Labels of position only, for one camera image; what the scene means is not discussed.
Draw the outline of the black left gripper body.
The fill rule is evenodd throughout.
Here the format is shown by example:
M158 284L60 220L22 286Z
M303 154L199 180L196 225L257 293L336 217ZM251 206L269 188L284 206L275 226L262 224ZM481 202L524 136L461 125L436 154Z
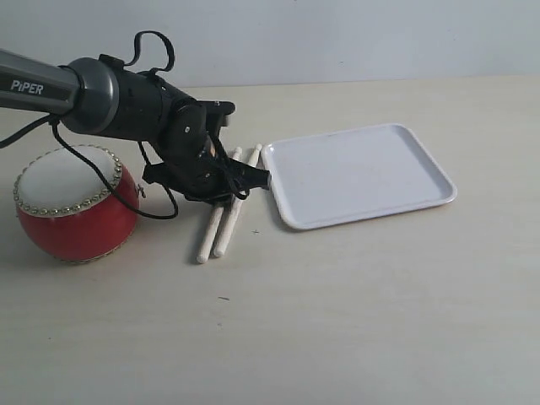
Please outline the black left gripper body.
M151 141L159 164L145 165L143 180L157 183L183 196L213 197L230 193L218 160L224 150L214 145L222 127L206 123L206 111L197 100L174 104L165 129Z

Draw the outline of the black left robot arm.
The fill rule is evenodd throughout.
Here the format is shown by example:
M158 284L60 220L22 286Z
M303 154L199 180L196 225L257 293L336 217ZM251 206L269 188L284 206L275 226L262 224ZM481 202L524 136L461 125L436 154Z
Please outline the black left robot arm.
M232 159L219 140L235 104L203 101L154 70L133 73L107 55L55 67L1 52L1 106L45 112L71 132L148 143L160 157L143 180L190 201L220 203L267 189L271 175Z

